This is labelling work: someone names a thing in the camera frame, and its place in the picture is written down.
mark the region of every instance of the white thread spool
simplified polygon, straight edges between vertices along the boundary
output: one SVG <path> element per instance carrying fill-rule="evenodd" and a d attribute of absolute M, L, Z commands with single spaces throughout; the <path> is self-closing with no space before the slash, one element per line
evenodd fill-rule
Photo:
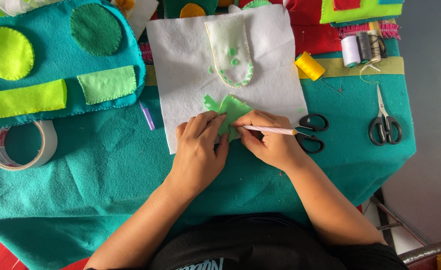
<path fill-rule="evenodd" d="M 359 53 L 359 46 L 357 45 L 357 38 L 353 35 L 345 37 L 342 41 L 342 57 L 344 59 L 344 66 L 353 68 L 361 63 L 361 55 Z"/>
<path fill-rule="evenodd" d="M 377 31 L 370 30 L 367 31 L 367 34 L 369 35 L 369 41 L 372 50 L 372 59 L 370 60 L 370 63 L 380 62 L 380 60 L 382 60 L 382 57 L 380 56 L 379 37 L 377 36 Z"/>

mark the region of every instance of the masking tape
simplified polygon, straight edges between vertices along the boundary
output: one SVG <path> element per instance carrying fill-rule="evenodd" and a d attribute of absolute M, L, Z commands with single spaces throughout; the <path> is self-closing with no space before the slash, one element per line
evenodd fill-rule
<path fill-rule="evenodd" d="M 57 133 L 55 132 L 52 120 L 40 120 L 33 123 L 40 132 L 42 143 L 37 156 L 29 163 L 21 165 L 9 157 L 5 151 L 5 135 L 10 127 L 0 129 L 0 168 L 10 171 L 20 171 L 28 168 L 37 168 L 50 160 L 57 149 Z"/>

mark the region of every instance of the teal fabric tablecloth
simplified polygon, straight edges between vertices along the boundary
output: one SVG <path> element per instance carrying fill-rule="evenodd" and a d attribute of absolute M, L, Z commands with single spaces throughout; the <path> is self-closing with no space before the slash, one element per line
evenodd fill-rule
<path fill-rule="evenodd" d="M 395 40 L 387 46 L 391 56 L 398 56 Z M 301 80 L 309 112 L 330 121 L 329 130 L 316 134 L 325 150 L 312 158 L 354 205 L 368 199 L 415 152 L 404 76 L 364 79 L 379 81 L 387 112 L 403 127 L 400 144 L 374 146 L 367 136 L 379 110 L 375 84 L 356 76 L 323 79 L 334 88 L 342 83 L 339 95 L 321 82 Z M 156 130 L 150 131 L 137 104 L 55 119 L 59 144 L 49 163 L 18 172 L 0 169 L 0 241 L 29 269 L 59 269 L 90 256 L 169 172 L 174 156 L 167 148 L 157 87 L 146 87 L 140 99 Z M 6 138 L 8 153 L 27 162 L 36 155 L 38 140 L 32 124 L 13 127 Z M 288 177 L 234 140 L 225 169 L 174 230 L 214 215 L 267 211 L 308 222 Z"/>

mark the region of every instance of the black-handled scissors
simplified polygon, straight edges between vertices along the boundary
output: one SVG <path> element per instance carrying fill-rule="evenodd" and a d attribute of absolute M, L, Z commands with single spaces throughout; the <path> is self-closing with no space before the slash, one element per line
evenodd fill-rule
<path fill-rule="evenodd" d="M 384 102 L 382 101 L 382 96 L 380 95 L 380 88 L 379 85 L 377 85 L 377 98 L 379 100 L 379 115 L 375 117 L 370 125 L 369 125 L 369 138 L 372 141 L 373 144 L 377 146 L 382 146 L 386 142 L 389 144 L 398 144 L 402 140 L 402 127 L 400 126 L 399 122 L 392 116 L 389 116 L 387 112 L 385 111 Z M 377 126 L 377 129 L 379 131 L 379 138 L 380 142 L 376 141 L 373 138 L 373 129 Z M 392 139 L 392 126 L 395 126 L 397 128 L 397 139 Z"/>
<path fill-rule="evenodd" d="M 313 117 L 313 116 L 318 116 L 318 117 L 320 117 L 320 118 L 324 121 L 324 126 L 322 127 L 322 126 L 316 126 L 316 125 L 309 124 L 309 123 L 308 123 L 309 118 L 311 118 L 311 117 Z M 307 114 L 306 116 L 302 117 L 302 118 L 300 119 L 300 121 L 299 121 L 299 125 L 300 125 L 301 127 L 303 127 L 303 128 L 312 129 L 312 130 L 315 131 L 315 132 L 317 132 L 317 131 L 325 131 L 325 130 L 327 130 L 327 129 L 329 128 L 329 121 L 327 120 L 327 118 L 325 118 L 324 115 L 322 115 L 322 114 L 318 114 L 318 113 L 317 113 L 317 114 L 316 114 L 316 113 L 313 113 L 313 114 Z M 307 153 L 317 154 L 317 153 L 322 152 L 322 150 L 324 150 L 324 148 L 325 148 L 325 143 L 324 143 L 324 141 L 321 140 L 321 139 L 319 139 L 319 138 L 317 138 L 317 136 L 315 136 L 315 135 L 310 136 L 310 135 L 304 134 L 304 133 L 302 133 L 302 132 L 297 132 L 297 134 L 295 134 L 295 138 L 297 139 L 297 142 L 299 143 L 299 145 L 301 146 L 301 148 L 302 148 L 305 152 L 307 152 Z M 304 146 L 304 144 L 303 144 L 303 141 L 304 141 L 304 140 L 314 141 L 314 142 L 320 144 L 319 149 L 318 149 L 318 150 L 315 150 L 315 151 L 311 151 L 311 150 L 307 149 L 307 148 Z"/>

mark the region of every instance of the white felt sheet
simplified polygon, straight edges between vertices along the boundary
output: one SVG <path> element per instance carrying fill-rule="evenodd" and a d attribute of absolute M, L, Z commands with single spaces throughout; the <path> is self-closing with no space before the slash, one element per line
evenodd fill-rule
<path fill-rule="evenodd" d="M 254 73 L 250 83 L 232 88 L 213 72 L 214 58 L 205 22 L 244 15 Z M 169 151 L 177 150 L 175 128 L 205 112 L 203 97 L 217 102 L 232 94 L 256 109 L 287 116 L 292 126 L 307 114 L 295 61 L 290 18 L 282 5 L 266 5 L 224 15 L 147 22 Z"/>

